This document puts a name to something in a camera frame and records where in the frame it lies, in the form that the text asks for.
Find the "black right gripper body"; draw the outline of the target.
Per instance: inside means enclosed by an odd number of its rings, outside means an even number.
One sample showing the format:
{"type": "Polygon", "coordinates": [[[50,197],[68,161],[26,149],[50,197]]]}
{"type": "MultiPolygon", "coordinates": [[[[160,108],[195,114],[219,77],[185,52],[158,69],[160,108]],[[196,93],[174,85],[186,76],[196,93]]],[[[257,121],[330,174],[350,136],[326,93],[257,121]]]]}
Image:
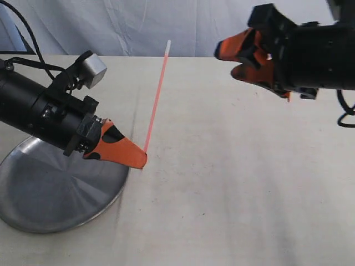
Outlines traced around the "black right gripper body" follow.
{"type": "Polygon", "coordinates": [[[248,19],[248,26],[261,35],[261,47],[271,56],[273,81],[267,89],[287,99],[291,93],[302,99],[315,99],[316,88],[297,86],[291,81],[293,34],[298,25],[283,15],[274,4],[254,6],[248,19]]]}

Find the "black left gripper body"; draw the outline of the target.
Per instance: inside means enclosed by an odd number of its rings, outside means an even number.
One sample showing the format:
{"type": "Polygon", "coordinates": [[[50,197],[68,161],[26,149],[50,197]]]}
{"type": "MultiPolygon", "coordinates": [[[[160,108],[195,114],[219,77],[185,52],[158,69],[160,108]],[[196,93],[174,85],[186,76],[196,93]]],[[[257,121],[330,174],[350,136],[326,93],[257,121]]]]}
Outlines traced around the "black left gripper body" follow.
{"type": "Polygon", "coordinates": [[[90,96],[80,100],[39,84],[32,92],[32,136],[60,148],[66,156],[96,147],[102,128],[102,120],[95,114],[98,101],[90,96]]]}

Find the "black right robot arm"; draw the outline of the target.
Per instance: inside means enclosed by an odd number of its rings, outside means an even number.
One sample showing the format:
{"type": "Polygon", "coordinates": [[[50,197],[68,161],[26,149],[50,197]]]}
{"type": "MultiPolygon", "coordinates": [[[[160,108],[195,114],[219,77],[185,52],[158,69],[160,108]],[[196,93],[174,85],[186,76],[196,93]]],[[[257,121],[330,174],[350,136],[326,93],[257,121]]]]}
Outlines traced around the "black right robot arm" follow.
{"type": "Polygon", "coordinates": [[[231,76],[287,99],[319,89],[354,89],[354,2],[329,1],[335,23],[296,24],[274,4],[255,6],[247,28],[218,42],[214,56],[235,62],[231,76]]]}

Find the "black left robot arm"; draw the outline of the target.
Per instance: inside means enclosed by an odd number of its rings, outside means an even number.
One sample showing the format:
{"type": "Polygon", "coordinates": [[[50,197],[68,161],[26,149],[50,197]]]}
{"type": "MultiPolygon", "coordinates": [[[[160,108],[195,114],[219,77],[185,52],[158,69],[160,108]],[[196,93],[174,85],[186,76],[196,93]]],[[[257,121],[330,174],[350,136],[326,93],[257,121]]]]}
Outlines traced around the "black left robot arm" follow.
{"type": "Polygon", "coordinates": [[[69,93],[70,71],[58,74],[44,87],[22,74],[1,70],[1,121],[85,160],[109,161],[142,169],[146,152],[124,136],[111,119],[95,112],[98,101],[69,93]]]}

